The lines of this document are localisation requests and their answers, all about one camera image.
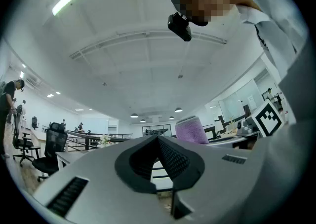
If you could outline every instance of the person standing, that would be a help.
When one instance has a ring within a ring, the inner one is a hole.
[[[24,80],[19,79],[11,81],[5,85],[3,93],[0,97],[0,154],[2,158],[9,158],[10,156],[5,153],[3,146],[5,123],[10,110],[13,114],[16,114],[16,110],[13,104],[15,90],[24,90]]]
[[[24,118],[26,114],[25,103],[26,101],[23,100],[22,104],[18,105],[16,110],[16,123],[18,125],[19,130],[21,129],[21,118]]]
[[[63,122],[61,124],[64,125],[64,130],[65,130],[66,129],[65,119],[63,119]]]

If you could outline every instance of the black vent grille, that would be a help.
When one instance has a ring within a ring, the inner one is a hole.
[[[174,179],[188,168],[190,160],[161,140],[159,140],[159,145],[161,153],[159,159],[167,174]]]
[[[61,217],[64,217],[76,199],[81,194],[88,180],[74,178],[68,185],[55,197],[47,208]]]
[[[239,163],[239,164],[244,164],[244,162],[247,160],[246,157],[238,157],[238,156],[233,156],[233,155],[225,155],[223,160],[233,162],[233,163]]]

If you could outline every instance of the mesh chair back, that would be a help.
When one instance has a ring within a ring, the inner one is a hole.
[[[57,158],[56,152],[63,152],[68,135],[64,132],[64,126],[53,122],[46,131],[45,156]]]
[[[13,135],[13,146],[17,149],[18,148],[18,143],[20,142],[19,141],[19,127],[17,125],[17,122],[16,122],[16,115],[14,115],[14,135]]]

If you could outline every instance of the white shirt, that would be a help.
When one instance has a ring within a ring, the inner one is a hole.
[[[259,37],[265,42],[261,45],[279,71],[281,79],[296,59],[309,35],[301,13],[292,0],[253,0],[262,10],[237,5],[240,19],[253,24]]]

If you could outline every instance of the black rubber cushion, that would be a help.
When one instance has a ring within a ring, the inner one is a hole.
[[[53,174],[58,171],[58,163],[56,159],[42,157],[39,159],[35,159],[32,162],[33,166],[37,168],[39,171]]]

